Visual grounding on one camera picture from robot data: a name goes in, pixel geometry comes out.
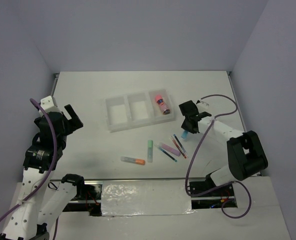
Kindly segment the blue highlighter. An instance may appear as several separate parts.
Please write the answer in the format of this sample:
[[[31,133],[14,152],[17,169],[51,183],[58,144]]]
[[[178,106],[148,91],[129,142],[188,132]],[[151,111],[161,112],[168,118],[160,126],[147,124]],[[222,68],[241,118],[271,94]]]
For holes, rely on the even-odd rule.
[[[188,138],[188,134],[189,134],[189,132],[188,132],[187,130],[184,130],[184,131],[182,132],[182,134],[181,134],[181,138],[182,138],[184,141],[186,141],[187,138]]]

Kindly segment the pink capped glue bottle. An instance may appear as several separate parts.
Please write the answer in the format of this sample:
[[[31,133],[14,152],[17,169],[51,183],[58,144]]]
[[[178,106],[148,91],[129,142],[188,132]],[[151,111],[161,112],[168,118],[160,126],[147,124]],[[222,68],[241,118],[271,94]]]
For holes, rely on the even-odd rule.
[[[168,105],[165,103],[164,98],[161,95],[156,95],[154,97],[154,100],[157,103],[159,110],[163,115],[168,115],[171,113],[171,110],[169,109]]]

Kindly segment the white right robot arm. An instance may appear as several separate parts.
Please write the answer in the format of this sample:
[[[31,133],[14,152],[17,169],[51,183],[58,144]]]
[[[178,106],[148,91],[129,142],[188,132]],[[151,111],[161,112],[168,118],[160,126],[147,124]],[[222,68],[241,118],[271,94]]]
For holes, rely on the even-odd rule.
[[[191,134],[202,134],[204,140],[212,137],[226,145],[227,163],[205,177],[205,190],[218,195],[224,184],[243,181],[268,167],[268,160],[259,136],[250,130],[237,130],[222,123],[189,100],[179,105],[184,121],[181,128]]]

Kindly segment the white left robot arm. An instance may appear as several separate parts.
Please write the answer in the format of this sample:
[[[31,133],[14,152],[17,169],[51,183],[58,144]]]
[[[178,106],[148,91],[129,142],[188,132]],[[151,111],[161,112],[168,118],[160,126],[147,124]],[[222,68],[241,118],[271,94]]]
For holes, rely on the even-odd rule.
[[[41,116],[34,120],[39,132],[25,153],[23,180],[16,205],[6,212],[10,220],[0,240],[48,240],[52,226],[57,225],[60,214],[70,200],[85,196],[85,180],[77,174],[66,174],[53,196],[42,205],[44,195],[57,162],[66,148],[67,136],[84,125],[71,105],[64,108],[70,115],[46,109],[42,103],[34,103]]]

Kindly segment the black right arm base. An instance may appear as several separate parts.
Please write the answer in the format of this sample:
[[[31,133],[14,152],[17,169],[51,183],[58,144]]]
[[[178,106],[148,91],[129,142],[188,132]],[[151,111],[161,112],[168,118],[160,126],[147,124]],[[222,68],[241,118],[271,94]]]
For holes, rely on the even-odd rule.
[[[193,181],[190,181],[188,184],[188,192],[190,196],[193,198],[220,197],[221,199],[223,199],[225,197],[234,196],[234,190],[231,184],[210,191],[214,187],[215,186],[212,183],[208,182],[207,180],[203,180],[203,181],[193,180]]]

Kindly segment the dark blue pen refill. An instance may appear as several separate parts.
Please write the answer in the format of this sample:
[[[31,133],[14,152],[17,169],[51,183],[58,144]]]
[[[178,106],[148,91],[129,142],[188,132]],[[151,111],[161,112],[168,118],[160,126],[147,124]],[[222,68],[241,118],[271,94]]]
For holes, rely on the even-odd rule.
[[[176,140],[177,144],[180,146],[180,148],[181,148],[183,154],[184,154],[185,157],[187,158],[187,157],[188,157],[188,153],[187,153],[187,151],[185,150],[183,144],[180,142],[180,140],[179,140],[179,138],[176,136],[176,134],[173,134],[173,137],[174,137],[174,139]]]

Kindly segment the red pen refill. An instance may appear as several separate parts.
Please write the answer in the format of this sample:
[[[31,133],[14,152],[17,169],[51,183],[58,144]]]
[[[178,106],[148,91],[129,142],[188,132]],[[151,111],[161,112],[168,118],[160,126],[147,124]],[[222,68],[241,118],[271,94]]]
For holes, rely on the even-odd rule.
[[[170,136],[169,138],[173,142],[173,144],[176,146],[176,148],[179,150],[179,152],[184,157],[184,159],[187,159],[187,156],[185,155],[184,151],[181,149],[181,147],[179,146],[179,144],[176,142],[176,140],[172,136]]]

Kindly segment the purple highlighter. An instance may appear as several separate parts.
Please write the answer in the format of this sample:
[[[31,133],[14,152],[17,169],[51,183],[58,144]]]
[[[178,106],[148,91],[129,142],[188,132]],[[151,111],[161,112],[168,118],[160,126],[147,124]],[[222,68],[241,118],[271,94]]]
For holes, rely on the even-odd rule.
[[[170,147],[169,145],[165,144],[165,143],[162,143],[160,142],[159,143],[159,146],[164,149],[165,151],[169,152],[169,153],[172,153],[173,155],[179,157],[181,155],[181,152],[177,149],[174,149],[173,147]]]

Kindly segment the green capped highlighter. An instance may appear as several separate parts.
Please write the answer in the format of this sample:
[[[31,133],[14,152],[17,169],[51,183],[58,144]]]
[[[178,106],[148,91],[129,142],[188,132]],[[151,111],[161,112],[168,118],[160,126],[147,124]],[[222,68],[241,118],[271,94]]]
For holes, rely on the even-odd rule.
[[[148,163],[153,162],[153,147],[154,147],[153,140],[149,139],[147,141],[147,162]]]

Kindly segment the white three-compartment tray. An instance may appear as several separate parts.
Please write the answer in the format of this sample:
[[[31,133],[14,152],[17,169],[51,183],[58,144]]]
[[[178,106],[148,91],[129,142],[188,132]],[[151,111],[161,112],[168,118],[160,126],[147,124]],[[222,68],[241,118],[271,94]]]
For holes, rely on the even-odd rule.
[[[161,97],[169,108],[163,114],[156,102]],[[120,132],[140,127],[172,122],[176,119],[172,99],[166,89],[144,90],[103,99],[102,107],[109,132]]]

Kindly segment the orange capped highlighter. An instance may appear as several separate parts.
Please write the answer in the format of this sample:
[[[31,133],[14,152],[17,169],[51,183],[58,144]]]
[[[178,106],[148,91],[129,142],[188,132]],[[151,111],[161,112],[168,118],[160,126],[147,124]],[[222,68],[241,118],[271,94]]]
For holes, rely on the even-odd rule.
[[[145,160],[139,159],[139,158],[132,158],[132,157],[122,156],[120,158],[120,160],[122,162],[125,162],[125,163],[131,163],[131,164],[142,165],[142,166],[144,166],[146,164]]]

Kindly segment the silver foil tape sheet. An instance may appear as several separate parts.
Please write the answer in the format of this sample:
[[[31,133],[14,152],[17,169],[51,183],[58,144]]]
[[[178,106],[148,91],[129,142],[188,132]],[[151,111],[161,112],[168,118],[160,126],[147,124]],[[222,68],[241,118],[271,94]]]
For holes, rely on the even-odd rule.
[[[192,214],[184,181],[106,181],[101,191],[101,214],[106,217],[173,216]]]

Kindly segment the aluminium table edge rail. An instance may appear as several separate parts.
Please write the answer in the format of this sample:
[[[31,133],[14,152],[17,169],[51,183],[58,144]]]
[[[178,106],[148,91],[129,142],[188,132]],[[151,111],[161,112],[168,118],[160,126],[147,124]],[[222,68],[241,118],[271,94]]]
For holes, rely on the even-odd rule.
[[[232,72],[231,71],[226,71],[226,73],[227,73],[227,77],[228,77],[228,80],[229,80],[229,83],[230,83],[230,87],[231,87],[231,90],[232,90],[232,93],[233,93],[233,96],[234,96],[234,100],[235,100],[235,102],[237,104],[237,107],[238,107],[238,112],[239,112],[239,116],[240,116],[240,119],[241,119],[242,127],[247,132],[248,129],[247,129],[245,119],[244,119],[244,116],[243,116],[243,113],[242,113],[242,109],[241,109],[241,106],[240,106],[240,103],[239,103],[239,100],[238,100],[238,97],[237,97],[237,93],[235,91],[233,81],[232,81],[232,78],[231,78],[231,73]]]

